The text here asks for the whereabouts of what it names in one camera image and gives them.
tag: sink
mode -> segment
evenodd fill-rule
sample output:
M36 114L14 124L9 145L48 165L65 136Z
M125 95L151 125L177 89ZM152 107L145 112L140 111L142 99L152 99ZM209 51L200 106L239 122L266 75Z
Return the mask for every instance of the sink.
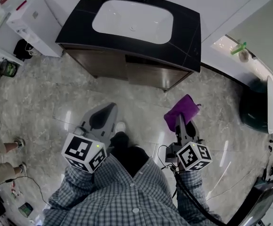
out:
M143 3L109 0L99 9L92 27L100 33L164 44L172 36L173 15Z

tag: black cable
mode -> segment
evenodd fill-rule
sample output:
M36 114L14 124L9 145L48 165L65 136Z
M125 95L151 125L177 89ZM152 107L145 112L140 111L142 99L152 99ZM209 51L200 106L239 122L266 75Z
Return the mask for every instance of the black cable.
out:
M37 182L36 182L33 178L28 177L28 176L20 176L20 177L17 177L17 178L15 178L15 179L7 180L7 181L4 182L4 183L12 182L12 181L14 181L14 180L16 180L16 179L18 179L18 178L30 178L32 181L34 181L34 183L38 186L38 188L39 188L39 190L40 190L40 193L41 193L41 197L42 197L43 202L45 202L48 206L50 206L50 205L44 200L44 198L43 198L43 194L42 194L42 191L41 191L41 187L39 186L39 184L37 184Z
M177 193L177 188L175 189L175 192L174 192L174 194L172 196L172 199L175 197L176 193Z
M172 165L172 166L174 166L175 168L177 168L173 163L170 163L170 164L168 164L168 165L164 165L163 161L162 161L162 160L160 159L160 157L159 157L159 149L160 149L162 146L168 147L168 146L166 146L166 145L161 145L161 146L158 148L158 150L157 150L157 157L159 158L161 164L163 164L164 168L166 168L166 167L169 166L169 165Z
M174 170L172 170L176 181L177 181L177 185L180 187L180 189L182 190L182 192L186 195L186 197L194 204L194 206L211 222L213 222L214 224L218 225L218 226L226 226L225 223L221 222L220 220L216 219L215 217L213 217L211 214L209 214L203 207L202 205L198 202L198 200L194 197L194 195L188 190L188 188L185 186L185 184L182 181L182 178L180 177L180 175L176 172L174 172Z
M159 160L161 161L160 157L159 157L159 149L162 147L162 146L165 146L167 147L166 145L161 145L159 148L158 148L158 151L157 151L157 156L159 158ZM169 166L171 166L171 164L168 164L168 165L164 165L163 164L163 168L168 168ZM216 219L215 217L213 217L211 214L209 214L203 207L202 205L198 202L198 200L194 197L194 195L188 190L188 188L185 186L185 184L183 183L182 181L182 178L180 177L180 175L178 174L178 172L176 171L176 166L174 167L170 167L170 170L174 173L174 176L175 176L175 179L176 179L176 182L177 182L177 185L180 187L180 189L182 190L183 194L191 201L191 203L194 204L194 206L208 219L210 220L211 222L213 222L214 224L218 225L218 226L226 226L225 223L221 222L220 220Z

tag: checkered shirt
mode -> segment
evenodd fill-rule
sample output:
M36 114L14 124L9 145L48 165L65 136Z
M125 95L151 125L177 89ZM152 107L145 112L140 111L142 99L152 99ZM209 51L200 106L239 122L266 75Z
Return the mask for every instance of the checkered shirt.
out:
M199 172L184 172L185 185L208 210ZM178 189L178 208L168 182L149 158L132 178L110 155L94 174L68 167L50 197L44 226L213 226Z

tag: sleeve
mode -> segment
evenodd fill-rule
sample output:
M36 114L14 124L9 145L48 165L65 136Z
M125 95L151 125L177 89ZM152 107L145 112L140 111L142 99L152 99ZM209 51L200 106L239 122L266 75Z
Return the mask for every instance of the sleeve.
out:
M93 192L93 174L67 167L61 187L49 198L50 209L44 210L44 226L58 226L75 205Z
M221 220L220 216L209 211L207 201L202 189L202 179L198 171L186 171L180 173L183 183L194 195L201 206L213 217ZM192 226L214 226L184 195L180 187L177 187L177 203L179 214Z

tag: purple towel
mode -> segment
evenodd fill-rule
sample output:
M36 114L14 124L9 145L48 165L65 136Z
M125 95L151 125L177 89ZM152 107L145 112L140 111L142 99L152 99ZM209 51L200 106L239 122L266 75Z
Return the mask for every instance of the purple towel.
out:
M199 112L199 105L196 105L191 96L185 95L176 105L164 115L164 119L171 131L175 132L176 117L181 113L184 116L185 124Z

